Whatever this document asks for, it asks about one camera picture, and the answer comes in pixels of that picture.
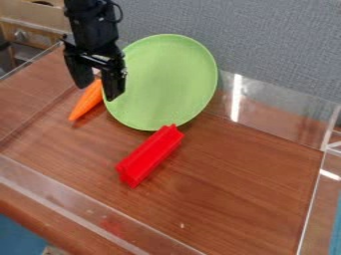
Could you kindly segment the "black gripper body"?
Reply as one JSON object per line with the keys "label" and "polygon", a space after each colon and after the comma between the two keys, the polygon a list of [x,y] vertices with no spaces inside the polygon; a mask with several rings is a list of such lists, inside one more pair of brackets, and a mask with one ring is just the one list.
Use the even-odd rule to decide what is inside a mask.
{"label": "black gripper body", "polygon": [[125,66],[117,46],[124,14],[115,0],[64,0],[64,15],[72,30],[63,37],[64,54],[80,56],[92,69]]}

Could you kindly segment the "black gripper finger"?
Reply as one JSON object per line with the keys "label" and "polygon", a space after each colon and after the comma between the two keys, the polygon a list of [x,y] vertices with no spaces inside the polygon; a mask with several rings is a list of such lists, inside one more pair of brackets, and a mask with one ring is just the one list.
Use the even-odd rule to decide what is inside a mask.
{"label": "black gripper finger", "polygon": [[76,55],[64,54],[64,60],[77,88],[84,89],[95,80],[92,66]]}
{"label": "black gripper finger", "polygon": [[111,102],[125,91],[127,68],[124,66],[112,66],[101,71],[101,82],[104,95]]}

